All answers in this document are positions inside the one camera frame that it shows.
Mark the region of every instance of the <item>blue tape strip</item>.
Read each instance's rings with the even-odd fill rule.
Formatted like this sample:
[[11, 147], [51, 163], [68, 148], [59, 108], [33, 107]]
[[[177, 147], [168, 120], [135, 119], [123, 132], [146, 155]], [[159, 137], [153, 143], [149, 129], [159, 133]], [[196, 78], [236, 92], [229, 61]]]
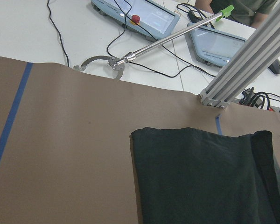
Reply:
[[220, 117], [221, 117], [221, 114], [218, 114], [215, 118], [216, 119], [216, 126], [217, 126], [218, 134], [223, 135], [222, 130], [221, 130], [221, 125], [220, 125]]
[[20, 101], [22, 99], [22, 95], [23, 95], [24, 89], [26, 87], [26, 83], [27, 83], [27, 80], [29, 78], [32, 66], [33, 66], [33, 63], [27, 63], [27, 65], [26, 65], [26, 68], [24, 70], [19, 88], [17, 90], [17, 93], [15, 94], [13, 104], [12, 104], [11, 109], [9, 111], [9, 115], [7, 117], [7, 120], [6, 120], [5, 126], [3, 128], [3, 131], [1, 133], [1, 136], [0, 136], [0, 161], [1, 161], [1, 158], [2, 158], [2, 155], [3, 155], [3, 152], [4, 152], [4, 148], [5, 148], [7, 139], [9, 137], [9, 133], [10, 133], [11, 128], [13, 126], [14, 119], [15, 119], [15, 116], [17, 114], [17, 111], [18, 111], [18, 108], [19, 108], [19, 105], [20, 105]]

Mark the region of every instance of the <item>green t-shirt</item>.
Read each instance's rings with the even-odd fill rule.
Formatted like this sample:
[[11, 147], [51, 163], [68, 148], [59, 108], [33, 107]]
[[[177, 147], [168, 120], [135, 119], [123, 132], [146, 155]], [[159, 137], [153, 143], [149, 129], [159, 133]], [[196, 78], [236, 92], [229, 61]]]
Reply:
[[256, 12], [269, 14], [277, 0], [213, 0], [210, 4], [214, 13], [234, 6], [231, 16], [228, 19], [250, 26]]

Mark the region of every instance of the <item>computer mouse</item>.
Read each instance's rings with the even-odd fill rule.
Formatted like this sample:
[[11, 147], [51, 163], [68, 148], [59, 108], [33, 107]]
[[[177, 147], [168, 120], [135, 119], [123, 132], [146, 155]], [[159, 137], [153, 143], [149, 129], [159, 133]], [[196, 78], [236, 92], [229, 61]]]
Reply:
[[278, 75], [280, 74], [280, 61], [279, 59], [276, 59], [276, 61], [274, 61], [269, 67], [269, 70], [272, 71], [272, 73]]

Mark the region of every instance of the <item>blue device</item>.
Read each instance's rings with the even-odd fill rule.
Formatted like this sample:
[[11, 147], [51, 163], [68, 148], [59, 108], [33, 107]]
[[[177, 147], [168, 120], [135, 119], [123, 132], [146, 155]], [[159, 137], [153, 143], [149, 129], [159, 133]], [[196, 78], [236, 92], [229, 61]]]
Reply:
[[[156, 4], [151, 0], [126, 0], [132, 5], [128, 17], [133, 15], [140, 17], [138, 23], [148, 32], [150, 32], [156, 40], [169, 36], [176, 26], [179, 16], [168, 9]], [[120, 8], [127, 13], [130, 6], [124, 0], [116, 0]], [[125, 24], [125, 15], [119, 9], [114, 0], [91, 0], [91, 5], [96, 11], [102, 15], [108, 15], [115, 19], [119, 24]], [[143, 34], [148, 40], [155, 41], [145, 30], [131, 22], [128, 18], [126, 26], [129, 30]]]
[[223, 67], [246, 42], [245, 38], [209, 27], [199, 27], [185, 35], [189, 50], [194, 47], [196, 60]]

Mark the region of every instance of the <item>red knob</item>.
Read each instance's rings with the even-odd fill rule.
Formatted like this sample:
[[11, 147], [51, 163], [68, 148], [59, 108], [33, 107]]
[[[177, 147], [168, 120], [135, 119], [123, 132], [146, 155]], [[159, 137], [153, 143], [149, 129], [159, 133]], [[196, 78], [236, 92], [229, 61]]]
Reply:
[[138, 15], [133, 15], [132, 16], [132, 21], [136, 24], [140, 22], [140, 17]]

